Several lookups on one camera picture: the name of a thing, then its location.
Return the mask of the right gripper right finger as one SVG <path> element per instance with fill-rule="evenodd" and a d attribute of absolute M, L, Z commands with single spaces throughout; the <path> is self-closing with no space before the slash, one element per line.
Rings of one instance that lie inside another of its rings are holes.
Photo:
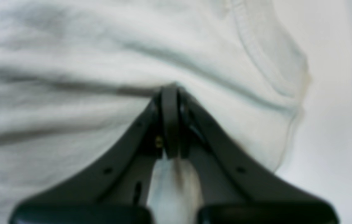
<path fill-rule="evenodd" d="M 338 224 L 326 201 L 269 172 L 185 90 L 177 93 L 181 158 L 195 168 L 203 204 L 197 224 Z"/>

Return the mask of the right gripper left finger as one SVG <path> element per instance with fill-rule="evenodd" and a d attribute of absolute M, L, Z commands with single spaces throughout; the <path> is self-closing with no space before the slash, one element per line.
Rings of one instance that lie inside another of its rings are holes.
<path fill-rule="evenodd" d="M 180 154 L 178 88 L 165 86 L 121 138 L 69 179 L 16 207 L 10 224 L 153 224 L 152 171 Z"/>

